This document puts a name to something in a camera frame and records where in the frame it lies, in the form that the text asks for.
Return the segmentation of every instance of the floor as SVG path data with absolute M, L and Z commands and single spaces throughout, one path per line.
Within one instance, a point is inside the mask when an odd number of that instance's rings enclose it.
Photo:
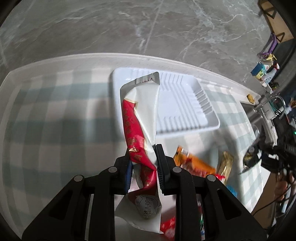
M 22 0 L 0 27 L 0 81 L 42 59 L 120 52 L 182 61 L 262 93 L 250 71 L 269 35 L 256 0 Z

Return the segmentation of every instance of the green and white tablecloth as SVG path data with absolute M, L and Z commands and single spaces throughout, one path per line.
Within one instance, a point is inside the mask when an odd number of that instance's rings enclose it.
M 8 208 L 18 235 L 77 174 L 92 176 L 113 165 L 126 146 L 115 132 L 111 83 L 94 71 L 68 71 L 24 81 L 7 122 L 2 155 L 2 179 Z M 213 146 L 235 156 L 228 184 L 252 211 L 262 191 L 260 165 L 238 175 L 242 158 L 255 136 L 231 90 L 202 84 L 221 126 L 218 130 L 157 139 L 167 155 L 182 145 L 197 156 Z

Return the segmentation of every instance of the human hand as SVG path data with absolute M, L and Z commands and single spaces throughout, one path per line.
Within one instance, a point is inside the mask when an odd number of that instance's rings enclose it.
M 289 176 L 289 182 L 290 183 L 293 183 L 294 182 L 294 177 L 292 175 L 292 173 L 290 172 L 288 174 Z M 288 187 L 288 183 L 287 181 L 284 181 L 283 179 L 284 175 L 283 174 L 280 174 L 277 178 L 277 182 L 276 182 L 276 188 L 274 190 L 274 199 L 277 200 L 277 201 L 281 201 L 284 199 L 284 195 L 283 193 L 285 193 L 287 191 L 287 187 Z M 293 187 L 292 190 L 291 190 L 291 195 L 294 195 L 295 194 L 295 183 L 293 183 Z

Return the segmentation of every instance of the chrome faucet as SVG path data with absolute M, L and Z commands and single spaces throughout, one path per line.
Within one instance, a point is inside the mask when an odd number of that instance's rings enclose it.
M 279 119 L 282 119 L 283 116 L 284 116 L 284 114 L 285 114 L 285 112 L 286 112 L 286 103 L 285 103 L 284 99 L 283 99 L 281 96 L 279 96 L 279 95 L 271 95 L 271 96 L 269 96 L 269 97 L 266 99 L 266 101 L 264 101 L 264 102 L 262 102 L 262 103 L 259 103 L 259 104 L 255 105 L 254 109 L 255 109 L 256 111 L 258 111 L 258 110 L 262 109 L 263 106 L 264 106 L 267 102 L 269 102 L 269 101 L 272 100 L 272 99 L 276 99 L 276 98 L 280 99 L 280 100 L 282 101 L 282 104 L 283 104 L 283 108 L 284 108 L 284 110 L 283 110 L 283 112 L 281 113 L 281 116 L 279 117 Z

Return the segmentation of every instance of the white plastic tray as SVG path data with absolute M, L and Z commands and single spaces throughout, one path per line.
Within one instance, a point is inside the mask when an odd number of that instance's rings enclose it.
M 117 68 L 113 72 L 115 115 L 121 134 L 120 88 L 138 77 L 159 72 L 160 92 L 156 135 L 171 137 L 218 129 L 219 118 L 198 80 L 188 74 L 155 69 Z

